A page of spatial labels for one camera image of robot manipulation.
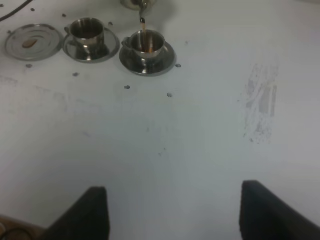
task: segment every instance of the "smudge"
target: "smudge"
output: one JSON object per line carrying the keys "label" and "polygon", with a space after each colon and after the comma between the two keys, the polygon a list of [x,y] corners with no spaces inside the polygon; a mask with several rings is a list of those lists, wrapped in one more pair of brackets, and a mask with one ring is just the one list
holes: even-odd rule
{"label": "smudge", "polygon": [[18,80],[13,79],[11,77],[3,77],[0,75],[0,84],[16,86],[18,84]]}
{"label": "smudge", "polygon": [[253,70],[251,72],[250,78],[248,80],[248,84],[246,86],[246,94],[248,95],[249,98],[252,97],[254,94],[256,87],[258,85],[259,77],[261,73],[261,66],[258,64],[255,64],[253,67]]}
{"label": "smudge", "polygon": [[44,93],[44,94],[48,94],[48,93],[51,93],[51,90],[50,89],[46,89],[46,88],[43,88],[43,87],[40,87],[40,86],[34,86],[35,89],[37,89],[38,92],[40,93]]}
{"label": "smudge", "polygon": [[252,108],[252,106],[253,106],[253,104],[254,104],[254,102],[255,102],[255,101],[253,101],[253,100],[252,100],[252,101],[250,101],[250,102],[247,102],[247,104],[246,104],[246,108],[247,108],[247,109],[251,109],[251,108]]}
{"label": "smudge", "polygon": [[91,135],[89,133],[87,133],[86,131],[83,131],[82,134],[84,136],[86,136],[87,138],[91,138]]}
{"label": "smudge", "polygon": [[275,116],[275,109],[276,109],[276,101],[277,101],[277,91],[278,87],[274,86],[272,89],[272,100],[271,100],[271,117]]}
{"label": "smudge", "polygon": [[266,87],[259,101],[259,112],[262,114],[269,114],[270,92],[271,92],[271,88]]}
{"label": "smudge", "polygon": [[272,47],[264,51],[250,73],[243,90],[245,98],[244,138],[251,143],[268,143],[272,135],[279,75],[278,54]]}

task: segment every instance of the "coffee cup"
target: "coffee cup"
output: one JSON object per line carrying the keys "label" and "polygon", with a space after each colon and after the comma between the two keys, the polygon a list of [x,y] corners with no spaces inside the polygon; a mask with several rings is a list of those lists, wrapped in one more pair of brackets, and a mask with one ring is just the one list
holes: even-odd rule
{"label": "coffee cup", "polygon": [[132,51],[137,61],[143,66],[156,64],[161,60],[159,58],[165,46],[165,38],[159,32],[153,30],[146,30],[134,33],[131,37],[126,37],[122,45],[128,50]]}
{"label": "coffee cup", "polygon": [[77,48],[88,55],[104,52],[105,26],[95,18],[81,18],[65,28],[70,34]]}

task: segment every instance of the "white table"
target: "white table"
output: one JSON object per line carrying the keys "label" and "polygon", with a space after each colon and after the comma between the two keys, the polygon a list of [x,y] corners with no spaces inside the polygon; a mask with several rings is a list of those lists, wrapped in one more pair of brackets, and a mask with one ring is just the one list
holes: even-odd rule
{"label": "white table", "polygon": [[[2,0],[0,16],[23,1]],[[82,17],[113,22],[120,40],[140,29],[119,0],[36,0],[0,37]],[[112,240],[239,240],[254,179],[320,225],[320,4],[158,0],[146,20],[181,68],[145,78],[119,54],[82,64],[60,51],[26,68],[1,53],[0,212],[48,227],[105,186]]]}

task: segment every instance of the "teapot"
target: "teapot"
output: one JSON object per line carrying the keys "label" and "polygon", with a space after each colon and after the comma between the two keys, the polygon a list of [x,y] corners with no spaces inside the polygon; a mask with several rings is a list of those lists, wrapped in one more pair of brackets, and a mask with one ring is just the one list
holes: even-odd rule
{"label": "teapot", "polygon": [[140,11],[140,17],[143,17],[147,11],[157,0],[120,0],[121,4],[125,7]]}

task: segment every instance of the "brown liquid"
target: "brown liquid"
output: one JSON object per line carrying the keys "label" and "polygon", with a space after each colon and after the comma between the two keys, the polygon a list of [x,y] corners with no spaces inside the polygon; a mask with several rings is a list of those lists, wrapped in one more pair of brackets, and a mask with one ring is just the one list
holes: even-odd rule
{"label": "brown liquid", "polygon": [[146,20],[144,18],[140,19],[141,27],[142,27],[142,51],[145,53],[152,53],[153,48],[148,44],[148,38],[147,38],[147,30],[146,30]]}

